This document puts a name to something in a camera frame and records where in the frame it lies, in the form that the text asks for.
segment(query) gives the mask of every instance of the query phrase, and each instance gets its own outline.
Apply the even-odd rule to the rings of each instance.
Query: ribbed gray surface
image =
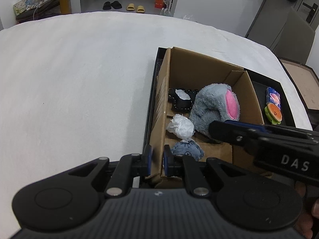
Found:
[[[248,232],[227,223],[206,199],[184,189],[132,189],[124,198],[106,202],[100,213],[79,228],[55,234],[21,230],[14,239],[302,239],[294,229],[273,233]]]

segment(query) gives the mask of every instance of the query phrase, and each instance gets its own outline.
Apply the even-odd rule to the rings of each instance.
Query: table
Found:
[[[277,58],[232,33],[119,12],[16,25],[0,31],[0,238],[19,228],[11,201],[21,187],[100,156],[142,152],[157,48],[173,46],[281,82],[296,126],[311,129]]]

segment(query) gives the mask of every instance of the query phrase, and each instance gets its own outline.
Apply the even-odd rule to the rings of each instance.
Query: pink plush ear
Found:
[[[236,120],[238,116],[238,108],[234,95],[230,90],[227,90],[226,93],[226,106],[228,115],[232,118],[232,120]]]

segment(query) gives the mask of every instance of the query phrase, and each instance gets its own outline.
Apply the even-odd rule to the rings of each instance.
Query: yellow slipper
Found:
[[[136,10],[137,13],[145,13],[145,10],[144,10],[144,6],[142,5],[139,5],[137,10]]]
[[[134,3],[130,3],[127,7],[126,7],[127,11],[135,11],[135,5]]]

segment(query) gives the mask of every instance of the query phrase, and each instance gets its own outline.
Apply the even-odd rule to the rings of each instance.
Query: slipper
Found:
[[[121,9],[122,8],[122,5],[120,4],[119,1],[114,1],[111,3],[111,6],[114,8],[114,9]]]
[[[142,5],[139,5],[137,10],[136,10],[137,13],[145,13],[145,10],[144,10],[144,6]]]
[[[103,10],[110,10],[110,9],[112,9],[111,3],[110,2],[105,2],[103,4]]]
[[[134,3],[130,3],[127,7],[126,7],[127,11],[135,11],[135,5]]]

